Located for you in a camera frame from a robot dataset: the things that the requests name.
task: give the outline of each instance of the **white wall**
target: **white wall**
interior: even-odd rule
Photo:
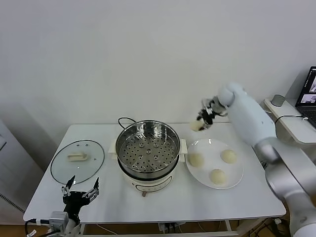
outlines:
[[[41,167],[72,123],[189,122],[237,81],[257,101],[315,63],[314,0],[2,0],[0,117]]]

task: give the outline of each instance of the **white table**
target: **white table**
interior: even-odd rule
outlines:
[[[295,100],[288,100],[282,106],[277,107],[271,104],[271,99],[265,99],[266,106],[274,114],[275,117],[283,115],[301,115],[294,107]],[[291,137],[299,144],[315,145],[316,129],[306,120],[302,118],[280,118],[279,121]]]
[[[74,185],[72,190],[88,191],[100,178],[100,195],[81,209],[82,223],[145,223],[251,219],[282,216],[286,213],[268,187],[264,170],[253,150],[235,134],[230,123],[215,123],[203,132],[193,132],[188,124],[170,124],[187,144],[201,138],[215,138],[230,145],[244,164],[244,176],[235,187],[216,190],[199,183],[184,163],[179,163],[172,183],[163,190],[142,197],[123,179],[115,160],[106,154],[105,161],[89,180]],[[57,152],[76,140],[89,139],[101,144],[107,152],[121,132],[118,125],[72,125]],[[31,218],[48,219],[52,211],[63,210],[61,184],[45,172],[25,214]]]

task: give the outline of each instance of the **laptop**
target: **laptop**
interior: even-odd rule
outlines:
[[[316,128],[316,66],[308,72],[295,107]]]

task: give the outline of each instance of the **floor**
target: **floor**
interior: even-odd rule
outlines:
[[[237,221],[231,221],[231,227],[233,230],[237,227]],[[200,222],[201,227],[209,232],[209,231],[225,231],[226,227],[224,222]],[[159,231],[157,224],[108,224],[101,225],[102,227],[107,228],[113,232],[118,234],[162,234]],[[37,231],[35,236],[39,236],[45,234],[47,231],[46,227],[39,226],[29,226],[29,232],[33,229]],[[181,231],[183,233],[198,233],[203,232],[199,227],[198,223],[190,222],[181,225]],[[111,235],[110,232],[100,228],[97,225],[87,225],[84,231],[87,235]],[[178,227],[176,227],[176,233],[180,233]],[[9,225],[0,225],[0,237],[24,237],[24,226],[9,226]],[[263,229],[259,233],[259,237],[274,237],[274,235],[267,229]]]

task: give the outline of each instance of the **white plate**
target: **white plate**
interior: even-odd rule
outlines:
[[[233,164],[228,164],[221,159],[223,150],[233,150],[228,145],[215,139],[202,139],[193,142],[188,149],[190,154],[201,154],[204,159],[202,167],[194,167],[189,162],[189,157],[186,157],[186,164],[190,173],[202,184],[215,189],[229,189],[236,186],[243,177],[243,165],[237,154],[237,161]],[[227,180],[225,184],[214,184],[209,174],[213,169],[221,169],[225,172]]]

